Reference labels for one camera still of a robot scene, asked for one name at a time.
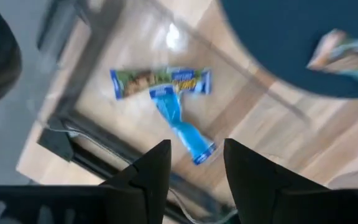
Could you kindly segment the yellow-ended granola bar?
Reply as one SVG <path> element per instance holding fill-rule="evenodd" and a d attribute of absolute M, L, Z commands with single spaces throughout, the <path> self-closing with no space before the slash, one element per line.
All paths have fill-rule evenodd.
<path fill-rule="evenodd" d="M 333 29 L 322 36 L 307 68 L 358 81 L 358 38 Z"/>

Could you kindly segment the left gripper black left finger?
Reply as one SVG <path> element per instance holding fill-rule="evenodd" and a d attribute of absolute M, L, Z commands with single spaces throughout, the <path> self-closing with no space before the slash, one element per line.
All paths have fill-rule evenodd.
<path fill-rule="evenodd" d="M 108 224 L 161 224 L 169 189 L 171 141 L 163 140 L 101 185 Z"/>

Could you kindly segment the clear plastic bin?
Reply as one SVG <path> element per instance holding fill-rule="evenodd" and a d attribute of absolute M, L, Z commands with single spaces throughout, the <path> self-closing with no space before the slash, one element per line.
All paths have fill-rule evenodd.
<path fill-rule="evenodd" d="M 83 21 L 57 19 L 39 67 L 53 75 L 51 87 L 34 111 L 35 122 L 17 169 L 41 184 L 98 184 L 97 177 L 38 144 L 69 81 L 88 73 L 73 109 L 145 154 L 160 141 L 172 144 L 172 173 L 234 207 L 224 170 L 223 144 L 234 138 L 261 155 L 284 164 L 311 137 L 310 122 L 273 92 L 273 79 L 258 68 L 234 40 L 218 0 L 86 0 L 92 15 Z M 212 140 L 216 150 L 195 165 L 144 90 L 118 100 L 111 70 L 165 67 L 209 68 L 211 93 L 182 93 L 184 121 Z M 123 169 L 129 163 L 82 135 L 72 141 Z M 191 216 L 212 217 L 192 197 L 179 195 Z"/>

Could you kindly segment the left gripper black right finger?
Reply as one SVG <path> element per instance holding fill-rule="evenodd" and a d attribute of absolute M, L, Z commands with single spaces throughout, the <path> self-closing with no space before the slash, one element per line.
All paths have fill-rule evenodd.
<path fill-rule="evenodd" d="M 231 138 L 224 140 L 224 165 L 242 224 L 271 224 L 275 199 L 282 190 L 326 189 Z"/>

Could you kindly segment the purple-ended granola bar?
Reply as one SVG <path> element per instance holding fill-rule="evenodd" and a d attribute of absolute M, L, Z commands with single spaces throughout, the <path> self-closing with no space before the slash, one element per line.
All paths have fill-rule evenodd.
<path fill-rule="evenodd" d="M 195 165 L 206 161 L 216 150 L 215 143 L 182 118 L 181 94 L 173 85 L 158 85 L 149 89 L 151 99 L 173 132 L 180 138 Z"/>
<path fill-rule="evenodd" d="M 111 70 L 111 80 L 118 100 L 148 90 L 150 96 L 190 93 L 211 93 L 212 74 L 209 68 L 165 67 L 148 70 Z"/>

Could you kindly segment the round dark woven placemat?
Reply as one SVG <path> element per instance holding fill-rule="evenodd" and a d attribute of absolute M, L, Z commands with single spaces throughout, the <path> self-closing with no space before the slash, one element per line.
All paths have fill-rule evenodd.
<path fill-rule="evenodd" d="M 358 38 L 358 0 L 220 0 L 241 44 L 279 80 L 332 98 L 358 98 L 358 81 L 307 69 L 320 38 Z"/>

